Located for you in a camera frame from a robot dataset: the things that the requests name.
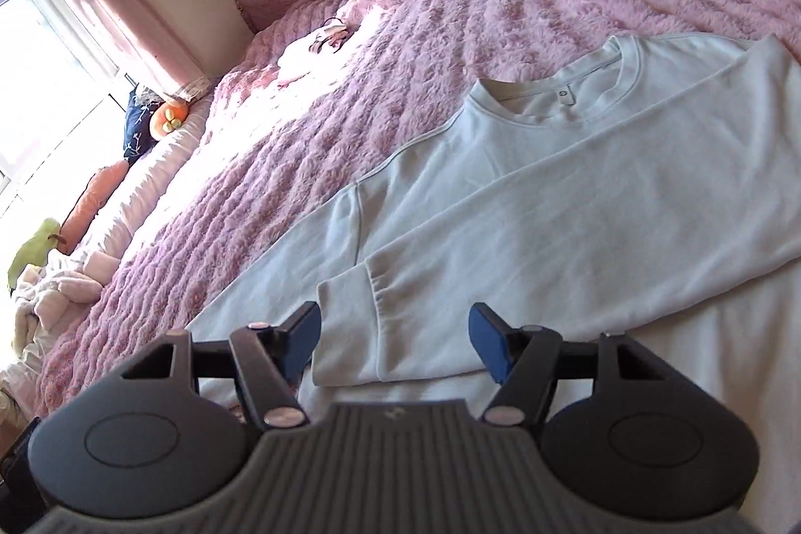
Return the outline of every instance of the pink fluffy blanket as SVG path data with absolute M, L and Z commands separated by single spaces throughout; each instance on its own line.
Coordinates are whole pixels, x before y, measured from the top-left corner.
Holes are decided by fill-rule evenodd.
M 284 47 L 337 12 L 361 22 L 359 31 L 278 90 Z M 801 0 L 299 1 L 219 85 L 203 142 L 179 172 L 185 181 L 174 182 L 194 197 L 61 337 L 39 382 L 39 411 L 186 325 L 293 222 L 442 123 L 476 77 L 547 76 L 626 31 L 772 32 L 798 56 Z

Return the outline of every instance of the ribbed cuff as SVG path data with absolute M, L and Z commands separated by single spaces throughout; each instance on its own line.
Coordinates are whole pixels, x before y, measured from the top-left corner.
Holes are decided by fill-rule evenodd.
M 323 330 L 311 357 L 319 387 L 362 385 L 378 378 L 378 314 L 363 263 L 317 286 Z

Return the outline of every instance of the orange round cushion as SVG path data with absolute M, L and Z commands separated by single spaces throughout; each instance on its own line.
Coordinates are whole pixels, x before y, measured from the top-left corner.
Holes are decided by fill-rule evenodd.
M 168 118 L 167 112 L 170 112 L 171 118 Z M 183 124 L 183 121 L 187 119 L 187 116 L 189 116 L 189 103 L 183 103 L 183 105 L 164 103 L 159 105 L 159 108 L 151 116 L 151 137 L 156 141 L 161 141 L 167 134 L 178 129 Z M 165 124 L 170 124 L 172 129 L 166 129 Z

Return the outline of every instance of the clothing label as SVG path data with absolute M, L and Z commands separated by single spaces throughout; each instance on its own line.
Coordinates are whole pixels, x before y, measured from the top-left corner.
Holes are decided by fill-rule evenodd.
M 575 105 L 576 104 L 576 97 L 573 95 L 573 92 L 570 91 L 570 87 L 565 85 L 564 87 L 560 87 L 556 90 L 557 97 L 559 98 L 559 102 L 563 105 Z

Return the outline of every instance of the pink curtain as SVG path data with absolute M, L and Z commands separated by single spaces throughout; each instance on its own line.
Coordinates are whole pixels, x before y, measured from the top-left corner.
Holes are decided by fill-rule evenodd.
M 189 97 L 205 85 L 203 72 L 144 0 L 67 0 L 115 63 L 167 96 Z

